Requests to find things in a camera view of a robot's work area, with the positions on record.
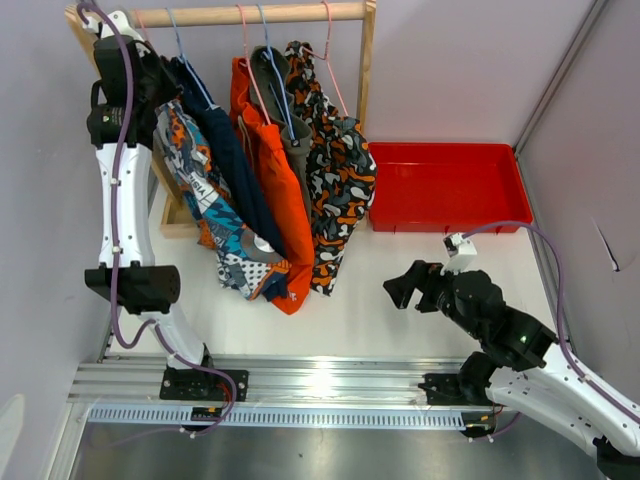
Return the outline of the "navy blue shorts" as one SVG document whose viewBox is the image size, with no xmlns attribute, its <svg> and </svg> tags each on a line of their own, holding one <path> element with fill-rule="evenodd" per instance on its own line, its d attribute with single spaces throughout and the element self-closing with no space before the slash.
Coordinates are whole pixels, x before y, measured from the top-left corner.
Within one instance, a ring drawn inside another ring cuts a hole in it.
<svg viewBox="0 0 640 480">
<path fill-rule="evenodd" d="M 278 254 L 285 256 L 284 241 L 229 115 L 218 104 L 215 110 L 207 109 L 200 91 L 178 58 L 167 60 L 165 66 L 181 88 L 183 108 L 193 117 L 209 143 L 212 160 L 229 187 L 237 213 Z"/>
</svg>

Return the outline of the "colourful graphic print shorts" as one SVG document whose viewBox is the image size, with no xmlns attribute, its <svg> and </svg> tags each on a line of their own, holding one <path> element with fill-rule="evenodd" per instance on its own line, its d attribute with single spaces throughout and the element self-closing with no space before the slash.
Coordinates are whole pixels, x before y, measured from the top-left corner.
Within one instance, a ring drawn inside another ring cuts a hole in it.
<svg viewBox="0 0 640 480">
<path fill-rule="evenodd" d="M 246 300 L 280 297 L 286 290 L 289 262 L 241 218 L 229 188 L 208 178 L 212 152 L 195 120 L 178 100 L 156 113 L 156 142 L 197 225 L 199 243 L 216 255 L 220 285 Z"/>
</svg>

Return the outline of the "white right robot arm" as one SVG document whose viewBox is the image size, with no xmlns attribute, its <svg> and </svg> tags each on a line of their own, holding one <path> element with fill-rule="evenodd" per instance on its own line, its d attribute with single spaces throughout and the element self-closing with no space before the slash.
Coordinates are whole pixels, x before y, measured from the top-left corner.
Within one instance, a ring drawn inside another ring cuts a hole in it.
<svg viewBox="0 0 640 480">
<path fill-rule="evenodd" d="M 398 309 L 421 292 L 419 312 L 440 312 L 478 341 L 456 380 L 464 401 L 488 400 L 535 420 L 581 448 L 608 479 L 638 478 L 638 403 L 564 351 L 553 330 L 509 306 L 486 272 L 416 260 L 383 287 Z"/>
</svg>

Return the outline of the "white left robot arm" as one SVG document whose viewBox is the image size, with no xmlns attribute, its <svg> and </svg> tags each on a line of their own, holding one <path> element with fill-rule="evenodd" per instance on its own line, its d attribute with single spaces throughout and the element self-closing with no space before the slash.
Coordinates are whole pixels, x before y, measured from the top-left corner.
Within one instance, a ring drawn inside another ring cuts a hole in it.
<svg viewBox="0 0 640 480">
<path fill-rule="evenodd" d="M 91 89 L 87 128 L 100 170 L 103 232 L 98 265 L 85 271 L 85 284 L 108 300 L 111 330 L 123 348 L 141 339 L 123 336 L 119 315 L 127 312 L 153 332 L 168 367 L 185 371 L 182 388 L 204 400 L 217 387 L 211 357 L 178 303 L 178 269 L 157 264 L 149 231 L 155 110 L 177 88 L 153 47 L 137 34 L 96 40 L 94 60 L 100 78 Z"/>
</svg>

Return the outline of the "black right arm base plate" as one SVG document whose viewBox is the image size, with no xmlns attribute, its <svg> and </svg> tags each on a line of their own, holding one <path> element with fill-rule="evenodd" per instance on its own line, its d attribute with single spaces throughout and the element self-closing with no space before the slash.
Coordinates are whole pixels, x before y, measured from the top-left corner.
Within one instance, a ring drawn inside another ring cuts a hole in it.
<svg viewBox="0 0 640 480">
<path fill-rule="evenodd" d="M 465 393 L 454 373 L 426 373 L 417 385 L 431 406 L 491 406 L 484 396 Z"/>
</svg>

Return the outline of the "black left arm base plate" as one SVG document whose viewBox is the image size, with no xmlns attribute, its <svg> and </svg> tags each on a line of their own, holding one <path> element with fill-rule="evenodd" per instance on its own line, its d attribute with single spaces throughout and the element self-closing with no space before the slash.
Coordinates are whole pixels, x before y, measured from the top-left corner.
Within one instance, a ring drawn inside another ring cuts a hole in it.
<svg viewBox="0 0 640 480">
<path fill-rule="evenodd" d="M 171 367 L 164 370 L 159 392 L 160 399 L 176 401 L 221 402 L 230 395 L 229 383 L 219 375 Z"/>
</svg>

